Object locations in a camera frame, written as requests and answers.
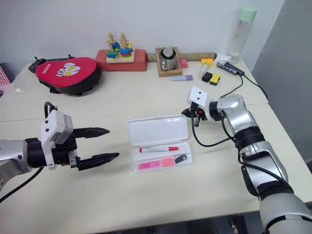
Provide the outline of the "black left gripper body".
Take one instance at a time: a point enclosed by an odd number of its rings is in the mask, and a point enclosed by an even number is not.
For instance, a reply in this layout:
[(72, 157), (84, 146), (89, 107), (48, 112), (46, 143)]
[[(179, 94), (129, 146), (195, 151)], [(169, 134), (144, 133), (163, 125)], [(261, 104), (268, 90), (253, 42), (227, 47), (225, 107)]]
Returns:
[(72, 133), (63, 144), (56, 144), (52, 149), (53, 160), (56, 165), (77, 167), (77, 143), (74, 133)]

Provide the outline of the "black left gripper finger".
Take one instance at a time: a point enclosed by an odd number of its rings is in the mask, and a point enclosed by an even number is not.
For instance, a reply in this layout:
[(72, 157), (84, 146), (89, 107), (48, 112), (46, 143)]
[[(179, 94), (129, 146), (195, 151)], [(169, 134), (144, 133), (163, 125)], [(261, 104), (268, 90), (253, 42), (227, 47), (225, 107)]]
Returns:
[(75, 138), (94, 138), (110, 133), (110, 130), (90, 127), (90, 128), (78, 128), (73, 130)]
[(120, 153), (104, 153), (104, 154), (95, 155), (95, 156), (92, 156), (91, 158), (83, 159), (83, 160), (80, 160), (80, 158), (78, 157), (78, 170), (83, 171), (83, 170), (101, 166), (103, 164), (109, 163), (110, 161), (114, 160), (119, 155)]

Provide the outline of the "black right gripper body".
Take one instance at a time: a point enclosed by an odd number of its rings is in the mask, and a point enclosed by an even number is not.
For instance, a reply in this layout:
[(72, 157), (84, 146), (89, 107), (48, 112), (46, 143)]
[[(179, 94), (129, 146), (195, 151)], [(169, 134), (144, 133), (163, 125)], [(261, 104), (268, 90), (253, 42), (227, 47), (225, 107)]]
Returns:
[(191, 118), (193, 119), (194, 126), (199, 126), (200, 121), (206, 121), (207, 117), (202, 108), (198, 104), (192, 102), (190, 106)]

